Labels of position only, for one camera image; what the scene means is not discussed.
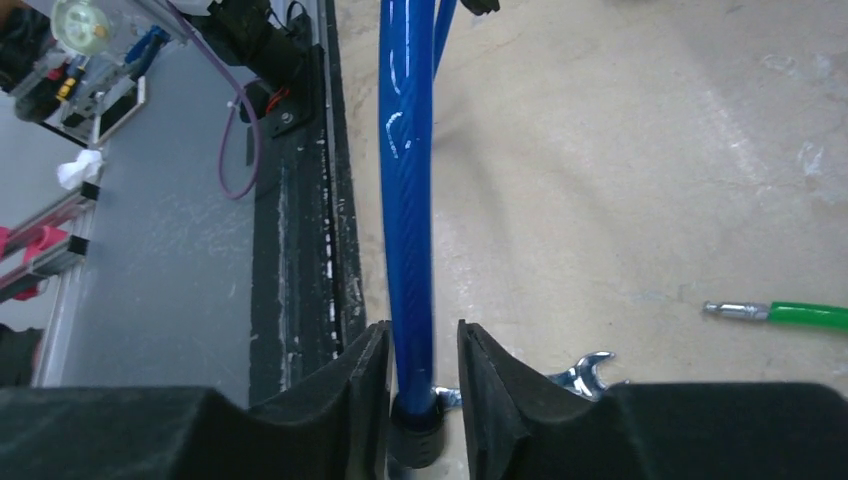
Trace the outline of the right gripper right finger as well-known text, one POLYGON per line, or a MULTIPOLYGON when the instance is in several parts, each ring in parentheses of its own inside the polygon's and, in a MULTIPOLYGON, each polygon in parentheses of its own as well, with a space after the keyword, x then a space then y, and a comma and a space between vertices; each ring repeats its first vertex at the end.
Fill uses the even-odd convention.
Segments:
POLYGON ((460 322, 475 479, 843 479, 847 401, 814 383, 630 383, 592 402, 460 322))

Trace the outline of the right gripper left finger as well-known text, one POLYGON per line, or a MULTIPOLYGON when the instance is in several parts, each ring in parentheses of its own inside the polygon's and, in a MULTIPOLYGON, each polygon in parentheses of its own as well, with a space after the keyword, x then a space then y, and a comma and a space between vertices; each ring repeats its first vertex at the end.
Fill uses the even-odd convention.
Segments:
POLYGON ((241 408, 205 387, 1 393, 5 479, 380 479, 387 322, 294 387, 241 408))

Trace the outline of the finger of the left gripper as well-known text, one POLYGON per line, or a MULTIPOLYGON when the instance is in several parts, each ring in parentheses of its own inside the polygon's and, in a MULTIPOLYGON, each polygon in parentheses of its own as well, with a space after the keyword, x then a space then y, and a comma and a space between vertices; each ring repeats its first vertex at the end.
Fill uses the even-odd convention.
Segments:
POLYGON ((488 15, 501 8, 499 0, 463 0, 463 5, 475 16, 488 15))

